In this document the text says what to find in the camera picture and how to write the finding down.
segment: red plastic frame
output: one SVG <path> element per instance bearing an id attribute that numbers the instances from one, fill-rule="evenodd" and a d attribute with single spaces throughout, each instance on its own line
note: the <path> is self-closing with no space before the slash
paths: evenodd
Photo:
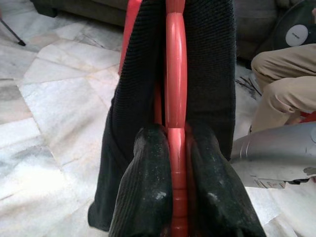
<path id="1" fill-rule="evenodd" d="M 128 41 L 142 0 L 129 0 L 123 36 L 121 72 Z M 172 237 L 188 236 L 188 194 L 185 149 L 187 105 L 187 47 L 183 10 L 185 0 L 166 0 L 165 127 L 168 134 L 173 188 Z M 161 87 L 155 87 L 155 122 L 162 124 Z M 302 122 L 316 121 L 316 112 Z"/>

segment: person's knee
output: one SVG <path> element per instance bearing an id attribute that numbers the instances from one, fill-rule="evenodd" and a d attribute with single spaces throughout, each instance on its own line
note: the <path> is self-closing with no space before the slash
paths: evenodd
<path id="1" fill-rule="evenodd" d="M 264 72 L 267 63 L 269 62 L 269 52 L 259 53 L 251 61 L 251 68 L 254 72 L 261 73 Z"/>
<path id="2" fill-rule="evenodd" d="M 288 83 L 282 80 L 275 81 L 265 87 L 263 99 L 272 105 L 274 108 L 288 113 L 291 111 L 289 101 L 292 90 Z"/>

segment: red handle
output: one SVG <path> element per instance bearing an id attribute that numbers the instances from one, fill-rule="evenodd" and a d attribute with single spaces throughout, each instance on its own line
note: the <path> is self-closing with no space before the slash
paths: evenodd
<path id="1" fill-rule="evenodd" d="M 188 236 L 188 194 L 185 154 L 187 47 L 184 0 L 166 1 L 165 118 L 173 188 L 172 237 Z"/>

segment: white fan label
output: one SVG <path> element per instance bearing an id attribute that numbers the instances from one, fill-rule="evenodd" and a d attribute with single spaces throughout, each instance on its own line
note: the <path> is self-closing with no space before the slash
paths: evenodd
<path id="1" fill-rule="evenodd" d="M 286 33 L 285 40 L 289 46 L 295 47 L 302 45 L 307 37 L 307 27 L 303 25 L 296 25 L 289 29 L 289 31 Z"/>

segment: leg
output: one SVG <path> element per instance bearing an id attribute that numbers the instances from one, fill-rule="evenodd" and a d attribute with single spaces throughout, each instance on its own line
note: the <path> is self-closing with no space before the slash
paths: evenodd
<path id="1" fill-rule="evenodd" d="M 251 63 L 261 91 L 268 84 L 283 78 L 316 76 L 316 44 L 263 52 Z"/>
<path id="2" fill-rule="evenodd" d="M 252 131 L 283 126 L 296 111 L 316 111 L 316 77 L 284 78 L 267 85 Z"/>
<path id="3" fill-rule="evenodd" d="M 45 15 L 45 16 L 50 16 L 50 17 L 56 17 L 57 16 L 57 9 L 52 8 L 47 5 L 42 5 L 39 3 L 33 3 L 36 11 L 38 11 L 39 14 Z"/>

